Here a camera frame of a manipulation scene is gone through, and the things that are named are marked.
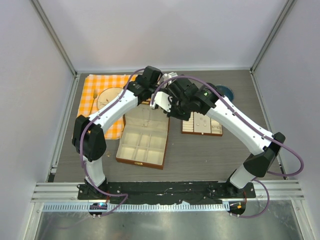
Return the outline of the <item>brown jewelry box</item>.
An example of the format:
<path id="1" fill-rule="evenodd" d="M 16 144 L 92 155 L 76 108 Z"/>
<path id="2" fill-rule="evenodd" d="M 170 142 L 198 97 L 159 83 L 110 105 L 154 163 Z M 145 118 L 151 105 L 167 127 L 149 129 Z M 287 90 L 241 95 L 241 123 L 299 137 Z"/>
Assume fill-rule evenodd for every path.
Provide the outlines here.
<path id="1" fill-rule="evenodd" d="M 145 101 L 124 115 L 124 130 L 115 159 L 119 163 L 162 170 L 170 119 Z"/>

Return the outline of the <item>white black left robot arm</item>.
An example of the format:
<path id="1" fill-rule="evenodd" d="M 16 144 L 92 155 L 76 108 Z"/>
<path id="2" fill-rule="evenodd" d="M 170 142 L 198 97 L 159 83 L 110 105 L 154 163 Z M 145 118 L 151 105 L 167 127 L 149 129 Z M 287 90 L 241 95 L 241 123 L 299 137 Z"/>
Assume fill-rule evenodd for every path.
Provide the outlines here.
<path id="1" fill-rule="evenodd" d="M 107 149 L 106 131 L 123 115 L 148 100 L 158 86 L 163 75 L 158 68 L 147 66 L 134 81 L 129 77 L 123 90 L 101 110 L 88 117 L 79 115 L 74 123 L 72 144 L 79 153 L 81 167 L 85 173 L 84 186 L 93 198 L 100 200 L 104 196 L 128 198 L 126 193 L 108 193 L 108 181 L 103 171 L 102 156 Z"/>

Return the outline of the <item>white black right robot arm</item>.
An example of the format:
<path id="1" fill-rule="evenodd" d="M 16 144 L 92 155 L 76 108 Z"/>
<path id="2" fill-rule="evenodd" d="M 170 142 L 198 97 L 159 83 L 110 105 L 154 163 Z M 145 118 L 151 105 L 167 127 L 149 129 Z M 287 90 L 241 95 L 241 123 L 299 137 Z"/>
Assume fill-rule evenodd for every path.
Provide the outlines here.
<path id="1" fill-rule="evenodd" d="M 197 87 L 188 76 L 175 76 L 161 83 L 164 92 L 173 98 L 167 115 L 188 120 L 192 112 L 218 121 L 235 135 L 249 150 L 249 157 L 226 182 L 226 193 L 233 198 L 243 193 L 244 187 L 255 178 L 266 175 L 281 148 L 285 136 L 272 133 L 248 118 L 212 83 Z"/>

